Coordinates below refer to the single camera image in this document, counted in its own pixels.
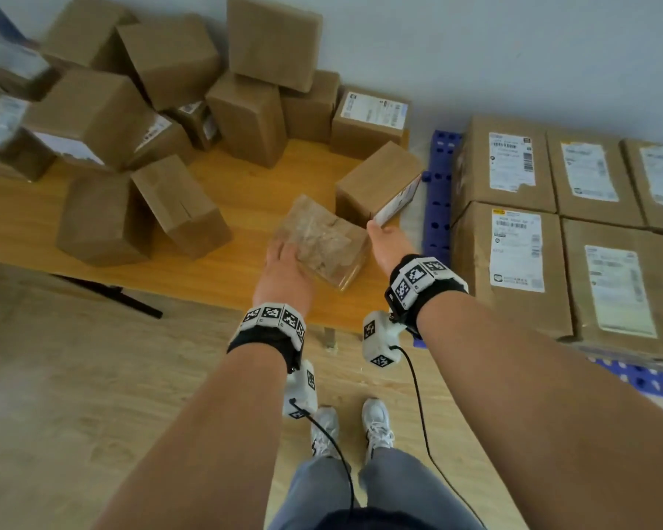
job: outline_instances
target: shoe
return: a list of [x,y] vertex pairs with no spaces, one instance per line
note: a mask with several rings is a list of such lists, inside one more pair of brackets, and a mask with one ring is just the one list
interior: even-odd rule
[[366,451],[366,463],[373,457],[376,448],[392,448],[395,435],[390,429],[390,416],[385,404],[378,398],[369,398],[363,404],[361,411],[361,422],[366,430],[368,450]]
[[[339,427],[336,409],[333,407],[320,407],[312,415],[312,418],[317,420],[319,425],[327,430],[327,433],[334,438],[334,441],[338,441]],[[314,424],[312,424],[312,455],[314,457],[336,457],[337,459],[341,459],[332,441]]]

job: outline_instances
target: jeans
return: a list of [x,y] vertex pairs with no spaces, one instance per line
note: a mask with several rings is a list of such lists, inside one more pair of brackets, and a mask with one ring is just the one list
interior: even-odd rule
[[[417,458],[395,448],[377,448],[358,474],[368,506],[405,512],[437,529],[479,530],[471,512]],[[344,464],[333,457],[302,463],[268,530],[313,530],[331,512],[348,509]]]

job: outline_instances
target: wristband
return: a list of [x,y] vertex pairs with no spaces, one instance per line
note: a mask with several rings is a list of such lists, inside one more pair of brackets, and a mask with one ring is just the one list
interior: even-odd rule
[[417,328],[418,313],[435,295],[448,291],[468,293],[469,287],[437,258],[410,254],[390,273],[385,299],[392,320],[407,326],[415,338],[422,338]]
[[288,374],[300,369],[307,326],[302,315],[285,303],[263,303],[250,309],[236,330],[226,353],[243,344],[274,347],[285,359]]

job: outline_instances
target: white wall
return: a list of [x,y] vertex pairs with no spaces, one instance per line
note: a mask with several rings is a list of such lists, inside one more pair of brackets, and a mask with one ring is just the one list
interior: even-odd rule
[[[67,0],[0,0],[38,39]],[[119,0],[194,11],[225,41],[225,0]],[[324,16],[319,67],[408,97],[420,141],[472,112],[663,142],[663,0],[280,0]]]

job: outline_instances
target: person's right arm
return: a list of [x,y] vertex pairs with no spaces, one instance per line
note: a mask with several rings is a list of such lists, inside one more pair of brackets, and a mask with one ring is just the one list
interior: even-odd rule
[[[414,252],[368,225],[380,266]],[[663,410],[584,356],[446,292],[418,329],[533,530],[663,529]]]

